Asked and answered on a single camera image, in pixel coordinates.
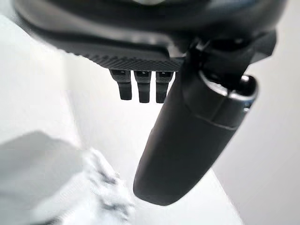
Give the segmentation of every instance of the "textured black plastic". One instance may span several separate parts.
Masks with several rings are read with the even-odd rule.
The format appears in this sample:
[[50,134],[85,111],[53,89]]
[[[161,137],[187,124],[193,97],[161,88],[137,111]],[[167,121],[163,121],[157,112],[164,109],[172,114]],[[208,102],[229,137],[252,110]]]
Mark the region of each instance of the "textured black plastic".
[[176,76],[152,129],[134,181],[135,195],[158,205],[172,204],[194,187],[235,133],[186,107],[181,76]]
[[178,71],[182,65],[182,60],[142,60],[137,58],[126,57],[109,57],[108,55],[87,57],[91,61],[105,68],[113,69],[130,69],[145,71]]

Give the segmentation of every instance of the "black plastic clip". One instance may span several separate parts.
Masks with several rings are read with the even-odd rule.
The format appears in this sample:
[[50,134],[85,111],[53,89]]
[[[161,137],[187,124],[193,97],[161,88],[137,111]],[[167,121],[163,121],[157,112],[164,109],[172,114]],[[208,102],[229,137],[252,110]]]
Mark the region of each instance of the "black plastic clip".
[[164,103],[174,72],[156,72],[156,102]]
[[150,102],[150,81],[151,72],[148,71],[134,71],[135,80],[139,89],[140,103]]
[[132,99],[132,87],[130,70],[110,69],[112,78],[118,83],[120,97],[122,100]]

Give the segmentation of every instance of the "white wall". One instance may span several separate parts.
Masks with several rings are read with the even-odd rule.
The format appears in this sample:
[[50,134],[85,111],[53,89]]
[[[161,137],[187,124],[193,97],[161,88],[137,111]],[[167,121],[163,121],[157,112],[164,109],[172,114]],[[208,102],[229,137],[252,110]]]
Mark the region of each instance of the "white wall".
[[81,143],[59,52],[1,15],[0,32],[0,223],[24,225],[82,170]]
[[249,68],[259,98],[214,165],[246,225],[300,224],[299,11],[290,0],[274,55]]

